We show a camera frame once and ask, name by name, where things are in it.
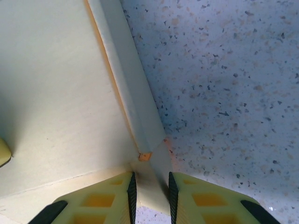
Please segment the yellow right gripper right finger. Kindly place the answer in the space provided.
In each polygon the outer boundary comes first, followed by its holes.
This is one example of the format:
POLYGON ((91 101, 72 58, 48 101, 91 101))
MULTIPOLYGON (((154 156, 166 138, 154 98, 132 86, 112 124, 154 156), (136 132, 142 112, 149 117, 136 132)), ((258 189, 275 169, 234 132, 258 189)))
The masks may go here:
POLYGON ((216 184, 169 173, 169 203, 173 224, 276 224, 255 199, 216 184))

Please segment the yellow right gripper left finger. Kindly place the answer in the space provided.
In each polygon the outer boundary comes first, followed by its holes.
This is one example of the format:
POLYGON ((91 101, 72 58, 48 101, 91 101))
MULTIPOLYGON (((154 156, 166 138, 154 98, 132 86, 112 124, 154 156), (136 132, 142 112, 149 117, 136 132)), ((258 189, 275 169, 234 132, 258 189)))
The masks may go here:
POLYGON ((59 197, 31 224, 134 224, 136 179, 125 172, 59 197))

